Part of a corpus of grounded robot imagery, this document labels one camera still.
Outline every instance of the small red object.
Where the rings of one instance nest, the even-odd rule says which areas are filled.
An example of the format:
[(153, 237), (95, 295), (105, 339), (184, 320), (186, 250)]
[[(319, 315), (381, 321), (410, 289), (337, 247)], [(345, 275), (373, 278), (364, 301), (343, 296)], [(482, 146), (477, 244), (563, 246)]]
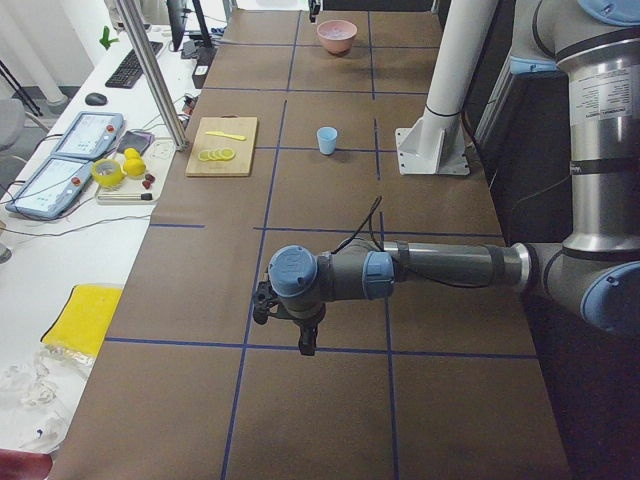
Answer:
[(0, 478), (3, 480), (42, 480), (53, 465), (50, 455), (0, 449)]

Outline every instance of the metal pole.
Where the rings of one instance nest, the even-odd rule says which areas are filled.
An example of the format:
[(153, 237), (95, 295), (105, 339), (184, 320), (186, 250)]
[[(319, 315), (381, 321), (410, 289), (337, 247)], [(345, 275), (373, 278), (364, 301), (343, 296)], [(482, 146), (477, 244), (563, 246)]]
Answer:
[(224, 16), (228, 23), (233, 14), (233, 9), (236, 8), (238, 4), (236, 0), (222, 0), (222, 6), (224, 7)]
[(122, 22), (131, 40), (133, 50), (136, 52), (136, 56), (140, 61), (142, 71), (147, 76), (147, 82), (149, 82), (149, 88), (156, 101), (158, 110), (160, 110), (160, 115), (169, 130), (173, 142), (176, 144), (176, 150), (185, 150), (189, 141), (184, 133), (182, 123), (173, 108), (173, 102), (171, 101), (167, 84), (164, 82), (162, 72), (160, 72), (158, 61), (151, 51), (151, 46), (149, 45), (149, 40), (147, 39), (147, 34), (142, 24), (142, 18), (136, 8), (135, 2), (134, 0), (116, 0), (116, 7), (122, 17)]
[(460, 114), (497, 5), (452, 0), (424, 113), (396, 130), (401, 174), (469, 174)]

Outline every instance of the keyboard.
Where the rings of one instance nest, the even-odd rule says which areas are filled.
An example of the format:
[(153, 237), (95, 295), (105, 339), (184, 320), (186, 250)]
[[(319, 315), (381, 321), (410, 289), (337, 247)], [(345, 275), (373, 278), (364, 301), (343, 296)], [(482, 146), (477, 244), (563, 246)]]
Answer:
[[(154, 55), (157, 55), (164, 44), (162, 42), (149, 42), (149, 45)], [(142, 67), (138, 62), (136, 52), (132, 49), (104, 85), (110, 88), (133, 88), (141, 76)]]

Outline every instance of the light blue cup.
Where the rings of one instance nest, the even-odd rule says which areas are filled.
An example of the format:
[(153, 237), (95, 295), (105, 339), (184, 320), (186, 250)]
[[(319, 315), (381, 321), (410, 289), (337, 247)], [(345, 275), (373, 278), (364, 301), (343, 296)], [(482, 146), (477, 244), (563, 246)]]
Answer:
[(333, 127), (322, 127), (318, 129), (318, 148), (320, 153), (331, 155), (336, 149), (338, 141), (338, 131)]

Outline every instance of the blue joint cap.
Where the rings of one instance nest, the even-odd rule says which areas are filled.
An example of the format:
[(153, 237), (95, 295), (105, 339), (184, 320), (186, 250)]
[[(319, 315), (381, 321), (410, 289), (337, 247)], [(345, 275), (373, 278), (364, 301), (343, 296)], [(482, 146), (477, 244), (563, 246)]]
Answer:
[(316, 257), (299, 245), (281, 248), (269, 263), (271, 287), (283, 298), (297, 297), (309, 290), (317, 272)]
[(393, 293), (393, 261), (387, 252), (369, 252), (362, 267), (362, 290), (367, 300)]
[(578, 0), (582, 9), (596, 20), (618, 27), (640, 25), (638, 0)]
[(554, 60), (520, 58), (511, 55), (509, 57), (509, 70), (513, 75), (523, 75), (527, 73), (557, 72), (559, 69)]
[(591, 284), (582, 297), (582, 318), (614, 335), (639, 335), (639, 291), (640, 262), (620, 265)]

